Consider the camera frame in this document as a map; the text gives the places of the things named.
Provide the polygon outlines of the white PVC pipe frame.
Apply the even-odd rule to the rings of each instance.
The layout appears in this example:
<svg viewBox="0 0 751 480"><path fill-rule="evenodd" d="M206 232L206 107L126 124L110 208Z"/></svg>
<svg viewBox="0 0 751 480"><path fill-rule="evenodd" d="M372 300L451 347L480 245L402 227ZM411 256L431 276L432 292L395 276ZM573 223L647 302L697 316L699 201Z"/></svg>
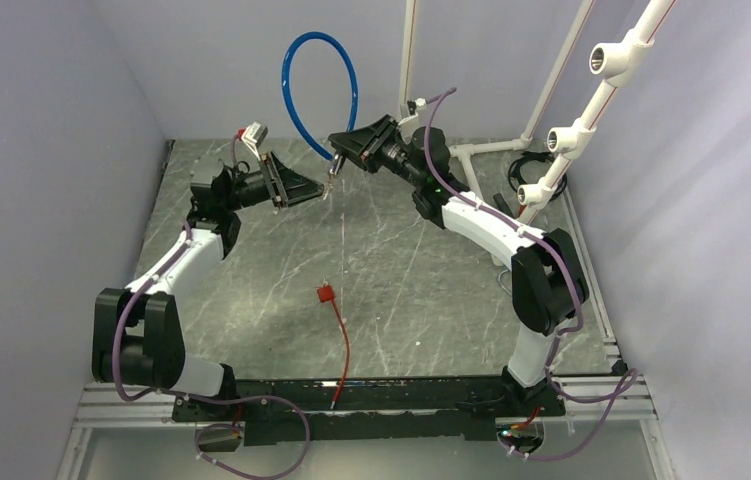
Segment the white PVC pipe frame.
<svg viewBox="0 0 751 480"><path fill-rule="evenodd" d="M480 190L486 156L550 144L580 156L642 64L669 1L409 1L399 98L455 87L446 131L462 178Z"/></svg>

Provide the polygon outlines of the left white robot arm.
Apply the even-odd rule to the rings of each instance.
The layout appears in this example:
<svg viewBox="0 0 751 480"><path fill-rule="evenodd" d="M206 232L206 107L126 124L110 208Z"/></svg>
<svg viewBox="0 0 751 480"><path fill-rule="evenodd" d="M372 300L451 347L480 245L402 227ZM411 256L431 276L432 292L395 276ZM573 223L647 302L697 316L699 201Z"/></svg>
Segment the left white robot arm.
<svg viewBox="0 0 751 480"><path fill-rule="evenodd" d="M233 369L188 353L178 299L233 250L240 210L269 202L286 209L324 193L320 182L284 165L273 152L233 166L198 161L190 172L190 209L174 244L143 275L96 298L91 370L119 397L135 402L155 392L197 399L215 420L238 406Z"/></svg>

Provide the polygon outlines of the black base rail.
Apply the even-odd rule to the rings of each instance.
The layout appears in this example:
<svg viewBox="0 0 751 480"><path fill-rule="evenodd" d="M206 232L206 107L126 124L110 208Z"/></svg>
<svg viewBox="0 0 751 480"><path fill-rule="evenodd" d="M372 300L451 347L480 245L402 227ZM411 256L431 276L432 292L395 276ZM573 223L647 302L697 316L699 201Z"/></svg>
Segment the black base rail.
<svg viewBox="0 0 751 480"><path fill-rule="evenodd" d="M240 379L212 402L177 399L177 423L237 422L248 446L314 441L459 437L490 441L497 425L566 413L542 381L522 387L506 372L487 375L333 379Z"/></svg>

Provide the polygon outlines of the silver metal hook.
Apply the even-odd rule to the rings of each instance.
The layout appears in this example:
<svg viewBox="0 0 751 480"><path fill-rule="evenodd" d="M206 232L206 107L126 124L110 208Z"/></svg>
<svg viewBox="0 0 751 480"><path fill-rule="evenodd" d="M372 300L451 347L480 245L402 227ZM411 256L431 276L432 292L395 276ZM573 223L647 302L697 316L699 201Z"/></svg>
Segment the silver metal hook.
<svg viewBox="0 0 751 480"><path fill-rule="evenodd" d="M504 269L498 273L497 283L507 295L513 294L513 289L511 286L511 272L509 270Z"/></svg>

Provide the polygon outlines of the dark grey rod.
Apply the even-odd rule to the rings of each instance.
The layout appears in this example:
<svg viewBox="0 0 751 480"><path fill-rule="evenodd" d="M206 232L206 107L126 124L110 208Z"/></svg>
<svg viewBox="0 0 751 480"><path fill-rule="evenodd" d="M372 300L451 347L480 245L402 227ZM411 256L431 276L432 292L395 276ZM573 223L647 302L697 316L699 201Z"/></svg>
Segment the dark grey rod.
<svg viewBox="0 0 751 480"><path fill-rule="evenodd" d="M512 209L510 208L510 205L508 204L505 197L501 193L495 193L493 195L493 201L498 211L500 211L501 213L505 214L506 216L510 218L515 217Z"/></svg>

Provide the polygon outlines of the blue cable lock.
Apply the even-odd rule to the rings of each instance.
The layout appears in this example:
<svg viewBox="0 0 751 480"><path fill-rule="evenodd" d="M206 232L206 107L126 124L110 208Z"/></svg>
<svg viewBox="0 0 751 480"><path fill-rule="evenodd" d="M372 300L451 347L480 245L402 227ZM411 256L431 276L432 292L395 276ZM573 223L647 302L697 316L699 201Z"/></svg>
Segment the blue cable lock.
<svg viewBox="0 0 751 480"><path fill-rule="evenodd" d="M293 133L318 160L322 178L335 175L327 137L353 129L359 75L352 37L335 29L294 29L284 35L279 73L282 105Z"/></svg>

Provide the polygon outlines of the aluminium frame rail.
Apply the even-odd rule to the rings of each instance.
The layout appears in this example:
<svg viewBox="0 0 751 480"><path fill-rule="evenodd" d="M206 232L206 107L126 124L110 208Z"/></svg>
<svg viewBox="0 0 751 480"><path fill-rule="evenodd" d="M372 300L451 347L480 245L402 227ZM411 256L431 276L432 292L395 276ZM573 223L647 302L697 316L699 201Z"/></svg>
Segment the aluminium frame rail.
<svg viewBox="0 0 751 480"><path fill-rule="evenodd" d="M657 410L651 392L642 376L624 379L620 375L565 375L554 379L553 389L564 403L566 413L562 417L544 419L507 420L496 429L526 433L531 428L540 428L544 423L564 422L570 433L578 422L594 424L605 422L637 421L647 442L647 450L660 479L675 476L672 462L659 431ZM135 402L123 401L111 384L93 383L85 387L73 423L73 443L96 428L156 428L185 427L201 429L211 424L229 427L236 423L177 423L172 411L179 398L163 393L151 393Z"/></svg>

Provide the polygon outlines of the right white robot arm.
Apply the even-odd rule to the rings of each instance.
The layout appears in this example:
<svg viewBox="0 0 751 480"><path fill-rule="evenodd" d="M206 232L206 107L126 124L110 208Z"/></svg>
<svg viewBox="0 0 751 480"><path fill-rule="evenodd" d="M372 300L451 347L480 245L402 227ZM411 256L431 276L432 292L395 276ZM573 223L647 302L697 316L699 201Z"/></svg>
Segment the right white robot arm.
<svg viewBox="0 0 751 480"><path fill-rule="evenodd" d="M351 162L367 173L385 169L413 186L419 214L488 251L509 270L512 305L520 322L515 350L503 369L502 401L525 415L549 388L552 364L564 334L584 323L589 298L572 237L562 229L545 232L511 218L470 191L450 171L443 132L420 127L404 139L399 123L386 115L366 127L327 138L334 162Z"/></svg>

